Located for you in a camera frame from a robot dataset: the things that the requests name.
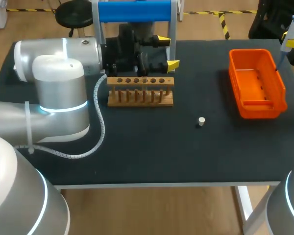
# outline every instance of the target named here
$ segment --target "black chair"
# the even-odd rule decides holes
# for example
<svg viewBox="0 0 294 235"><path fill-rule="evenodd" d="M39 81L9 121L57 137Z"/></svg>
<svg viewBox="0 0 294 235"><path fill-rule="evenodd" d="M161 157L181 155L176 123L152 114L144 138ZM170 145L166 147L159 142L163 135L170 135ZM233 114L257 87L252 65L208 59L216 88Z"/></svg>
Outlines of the black chair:
<svg viewBox="0 0 294 235"><path fill-rule="evenodd" d="M279 39L288 31L294 15L294 0L259 0L254 22L249 30L250 39ZM288 53L294 65L294 49Z"/></svg>
<svg viewBox="0 0 294 235"><path fill-rule="evenodd" d="M72 0L61 4L55 11L55 19L59 25L70 28L69 37L78 30L79 37L85 37L84 29L93 24L92 4L88 0Z"/></svg>

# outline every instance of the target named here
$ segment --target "orange basket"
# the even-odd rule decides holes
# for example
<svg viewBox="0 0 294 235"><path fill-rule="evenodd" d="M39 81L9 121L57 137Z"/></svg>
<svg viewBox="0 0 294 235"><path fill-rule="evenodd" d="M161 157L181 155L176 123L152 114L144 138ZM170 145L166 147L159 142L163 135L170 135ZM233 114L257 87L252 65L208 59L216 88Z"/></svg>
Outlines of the orange basket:
<svg viewBox="0 0 294 235"><path fill-rule="evenodd" d="M277 118L288 107L285 86L266 49L230 51L230 79L243 118Z"/></svg>

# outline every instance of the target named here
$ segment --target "blue bar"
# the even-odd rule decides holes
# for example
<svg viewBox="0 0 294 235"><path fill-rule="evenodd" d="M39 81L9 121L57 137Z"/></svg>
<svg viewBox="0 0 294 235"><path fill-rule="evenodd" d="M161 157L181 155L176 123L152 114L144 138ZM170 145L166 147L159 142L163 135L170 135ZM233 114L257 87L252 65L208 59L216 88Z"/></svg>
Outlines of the blue bar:
<svg viewBox="0 0 294 235"><path fill-rule="evenodd" d="M108 22L156 22L171 20L171 1L100 1L99 20Z"/></svg>

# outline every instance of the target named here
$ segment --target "small white cap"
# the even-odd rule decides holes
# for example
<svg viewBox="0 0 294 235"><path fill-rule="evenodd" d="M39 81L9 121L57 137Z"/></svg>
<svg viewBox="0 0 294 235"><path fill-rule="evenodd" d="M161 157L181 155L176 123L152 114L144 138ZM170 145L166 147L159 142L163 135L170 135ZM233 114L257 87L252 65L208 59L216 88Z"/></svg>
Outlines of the small white cap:
<svg viewBox="0 0 294 235"><path fill-rule="evenodd" d="M199 124L200 126L203 126L204 123L205 123L205 121L206 121L206 119L205 119L204 117L200 117L200 118L198 118L198 124Z"/></svg>

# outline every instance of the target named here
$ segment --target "white table leg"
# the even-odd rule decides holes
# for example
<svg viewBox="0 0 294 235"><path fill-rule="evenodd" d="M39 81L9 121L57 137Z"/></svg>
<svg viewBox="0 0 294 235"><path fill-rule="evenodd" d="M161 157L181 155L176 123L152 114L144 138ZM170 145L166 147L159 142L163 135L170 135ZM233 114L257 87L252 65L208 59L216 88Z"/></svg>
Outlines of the white table leg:
<svg viewBox="0 0 294 235"><path fill-rule="evenodd" d="M184 3L185 3L185 0L180 0L178 1L180 2L180 8L179 8L179 13L180 13L180 18L179 18L179 21L182 21L183 20L183 15L184 15Z"/></svg>
<svg viewBox="0 0 294 235"><path fill-rule="evenodd" d="M256 208L252 210L247 187L235 187L243 221L244 235L253 235L265 221L267 201L274 189L275 186L270 187Z"/></svg>
<svg viewBox="0 0 294 235"><path fill-rule="evenodd" d="M181 13L181 0L177 0L177 13Z"/></svg>

